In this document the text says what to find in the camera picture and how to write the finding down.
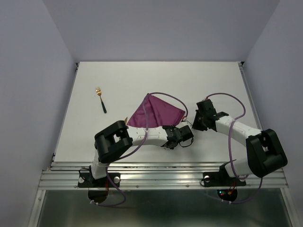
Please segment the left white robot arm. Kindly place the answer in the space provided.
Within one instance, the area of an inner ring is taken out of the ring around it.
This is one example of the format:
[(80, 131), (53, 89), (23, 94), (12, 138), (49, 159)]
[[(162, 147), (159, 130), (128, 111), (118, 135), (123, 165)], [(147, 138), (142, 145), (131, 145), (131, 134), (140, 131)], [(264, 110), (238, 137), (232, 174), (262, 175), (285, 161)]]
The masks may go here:
[(113, 162), (125, 158), (124, 153), (131, 147), (137, 151), (143, 145), (174, 149), (182, 142), (194, 141), (194, 135), (187, 123), (181, 127), (173, 125), (156, 128), (138, 128), (117, 121), (94, 136), (95, 156), (89, 167), (88, 182), (91, 187), (106, 184), (106, 168)]

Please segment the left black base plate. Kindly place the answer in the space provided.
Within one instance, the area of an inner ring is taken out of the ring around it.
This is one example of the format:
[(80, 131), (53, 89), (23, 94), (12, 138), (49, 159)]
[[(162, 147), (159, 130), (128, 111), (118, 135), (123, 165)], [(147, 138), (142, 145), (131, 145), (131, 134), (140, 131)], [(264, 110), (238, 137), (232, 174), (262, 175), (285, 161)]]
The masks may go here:
[[(120, 173), (109, 173), (110, 179), (114, 182), (114, 185), (117, 187), (120, 186)], [(100, 179), (94, 179), (89, 172), (82, 172), (80, 173), (79, 179), (78, 179), (78, 185), (79, 188), (114, 188), (112, 183), (109, 182), (107, 176)]]

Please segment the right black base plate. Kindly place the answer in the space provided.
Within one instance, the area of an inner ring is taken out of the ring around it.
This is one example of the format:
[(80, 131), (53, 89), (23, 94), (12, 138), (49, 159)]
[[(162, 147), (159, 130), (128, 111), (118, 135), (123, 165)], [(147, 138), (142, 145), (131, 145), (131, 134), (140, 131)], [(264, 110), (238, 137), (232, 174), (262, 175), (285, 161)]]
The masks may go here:
[(227, 173), (204, 172), (200, 184), (203, 187), (246, 186), (246, 181), (241, 181), (235, 177), (229, 177)]

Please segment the purple cloth napkin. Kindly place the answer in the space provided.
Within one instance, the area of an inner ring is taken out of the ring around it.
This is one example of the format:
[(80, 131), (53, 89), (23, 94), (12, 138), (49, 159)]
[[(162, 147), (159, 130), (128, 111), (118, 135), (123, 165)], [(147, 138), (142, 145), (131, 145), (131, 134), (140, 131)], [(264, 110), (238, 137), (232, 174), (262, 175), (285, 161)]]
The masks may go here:
[(128, 126), (136, 128), (157, 128), (160, 126), (176, 126), (188, 115), (188, 109), (181, 103), (180, 109), (156, 96), (147, 94), (142, 103), (130, 117)]

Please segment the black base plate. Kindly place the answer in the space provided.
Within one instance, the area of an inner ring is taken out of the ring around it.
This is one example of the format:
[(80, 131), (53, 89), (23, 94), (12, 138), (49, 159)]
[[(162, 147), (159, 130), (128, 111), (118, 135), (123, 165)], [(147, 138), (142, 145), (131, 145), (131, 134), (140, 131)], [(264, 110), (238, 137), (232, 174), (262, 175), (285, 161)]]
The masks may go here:
[(241, 181), (235, 177), (229, 177), (227, 173), (204, 172), (200, 184), (203, 187), (246, 186), (246, 181)]
[[(114, 185), (117, 187), (120, 186), (120, 173), (109, 173), (110, 179), (114, 182)], [(107, 176), (100, 179), (94, 179), (89, 172), (82, 172), (80, 173), (79, 179), (78, 179), (78, 185), (79, 188), (114, 188), (112, 183), (109, 182)]]

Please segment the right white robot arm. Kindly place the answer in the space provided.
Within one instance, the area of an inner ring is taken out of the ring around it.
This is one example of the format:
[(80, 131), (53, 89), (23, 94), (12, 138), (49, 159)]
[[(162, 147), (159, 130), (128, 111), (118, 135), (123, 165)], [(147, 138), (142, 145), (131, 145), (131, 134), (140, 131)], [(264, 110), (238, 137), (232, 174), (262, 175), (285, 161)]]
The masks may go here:
[(272, 129), (260, 130), (233, 119), (225, 112), (217, 112), (210, 99), (197, 103), (198, 109), (193, 129), (213, 130), (228, 136), (246, 148), (246, 157), (230, 158), (217, 172), (204, 172), (201, 185), (204, 187), (227, 187), (231, 184), (245, 186), (246, 178), (255, 175), (262, 178), (288, 164), (278, 135)]

